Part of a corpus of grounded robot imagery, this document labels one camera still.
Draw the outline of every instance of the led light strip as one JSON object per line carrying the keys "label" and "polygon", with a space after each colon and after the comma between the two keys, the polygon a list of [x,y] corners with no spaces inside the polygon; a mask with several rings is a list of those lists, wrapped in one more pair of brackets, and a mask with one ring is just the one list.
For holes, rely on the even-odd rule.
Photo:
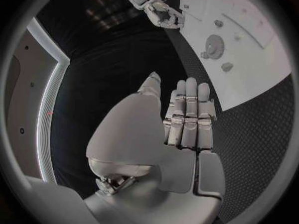
{"label": "led light strip", "polygon": [[51,161],[51,122],[57,93],[70,59],[55,44],[35,18],[32,19],[27,29],[36,41],[57,61],[42,96],[36,127],[37,159],[42,179],[45,182],[56,184]]}

